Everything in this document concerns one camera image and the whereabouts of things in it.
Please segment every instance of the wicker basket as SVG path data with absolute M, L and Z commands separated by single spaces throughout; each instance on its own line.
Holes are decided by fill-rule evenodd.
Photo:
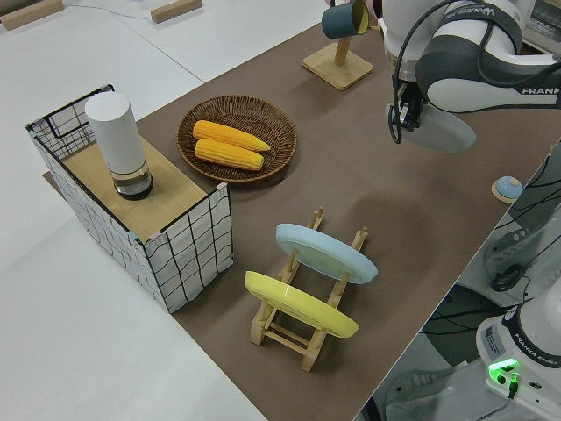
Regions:
M 228 125 L 257 136 L 271 150 L 263 153 L 263 168 L 249 171 L 199 160 L 195 156 L 193 126 L 198 120 Z M 296 150 L 296 129 L 284 112 L 274 105 L 251 96 L 229 95 L 198 104 L 181 121 L 177 147 L 183 159 L 196 171 L 222 182 L 259 182 L 278 174 Z

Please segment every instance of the white cylindrical container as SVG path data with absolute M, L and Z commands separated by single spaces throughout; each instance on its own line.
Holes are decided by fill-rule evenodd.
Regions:
M 129 200 L 148 196 L 153 179 L 129 100 L 113 91 L 96 94 L 86 102 L 86 115 L 117 192 Z

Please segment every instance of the storage box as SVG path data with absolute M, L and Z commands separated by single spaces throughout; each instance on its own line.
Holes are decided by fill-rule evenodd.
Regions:
M 233 264 L 228 186 L 205 193 L 145 142 L 153 191 L 137 202 L 119 196 L 84 112 L 91 96 L 107 90 L 113 87 L 39 118 L 27 131 L 92 238 L 174 312 Z

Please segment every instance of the table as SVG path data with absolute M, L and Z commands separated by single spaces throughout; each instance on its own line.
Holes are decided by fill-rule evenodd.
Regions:
M 317 25 L 138 122 L 140 133 L 206 190 L 217 183 L 175 147 L 192 107 L 213 96 L 257 96 L 295 123 L 298 149 L 283 179 L 231 186 L 234 266 L 174 314 L 271 420 L 352 419 L 505 213 L 492 183 L 503 175 L 526 182 L 561 133 L 556 111 L 487 111 L 464 116 L 478 136 L 465 153 L 395 145 L 386 126 L 391 87 L 380 35 L 352 40 L 351 51 L 374 71 L 343 92 L 301 66 L 328 42 Z M 380 274 L 346 290 L 339 309 L 361 328 L 351 339 L 328 338 L 308 374 L 297 353 L 250 342 L 259 302 L 245 291 L 244 273 L 276 275 L 284 261 L 276 225 L 305 225 L 319 205 L 326 209 L 322 231 L 335 238 L 350 242 L 357 228 L 369 228 L 363 253 Z M 329 282 L 304 270 L 294 285 L 329 294 Z

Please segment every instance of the corn cob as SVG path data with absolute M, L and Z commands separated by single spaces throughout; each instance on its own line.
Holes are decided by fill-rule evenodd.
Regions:
M 199 120 L 195 123 L 193 137 L 195 139 L 216 139 L 250 151 L 265 152 L 271 150 L 267 143 L 252 134 L 207 120 Z
M 263 167 L 263 156 L 258 153 L 215 139 L 199 139 L 195 145 L 195 156 L 203 161 L 251 171 L 259 171 Z

